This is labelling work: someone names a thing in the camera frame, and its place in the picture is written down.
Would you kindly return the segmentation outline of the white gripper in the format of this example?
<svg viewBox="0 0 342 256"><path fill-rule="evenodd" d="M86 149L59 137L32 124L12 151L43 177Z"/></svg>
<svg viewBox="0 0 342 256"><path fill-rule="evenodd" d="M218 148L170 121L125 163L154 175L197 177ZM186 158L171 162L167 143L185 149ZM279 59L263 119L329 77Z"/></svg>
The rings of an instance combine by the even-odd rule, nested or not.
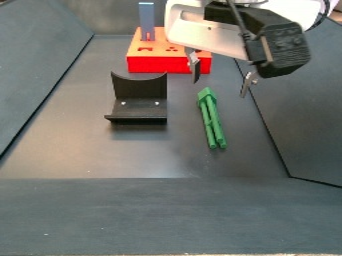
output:
<svg viewBox="0 0 342 256"><path fill-rule="evenodd" d="M205 19L205 6L213 0L167 0L165 15L165 31L170 42L183 45L193 83L201 77L201 60L194 49L205 50L241 60L247 54L237 25L223 24ZM233 0L241 7L251 7L273 11L275 14L297 22L306 31L321 11L321 0ZM246 73L241 97L258 83L258 73Z"/></svg>

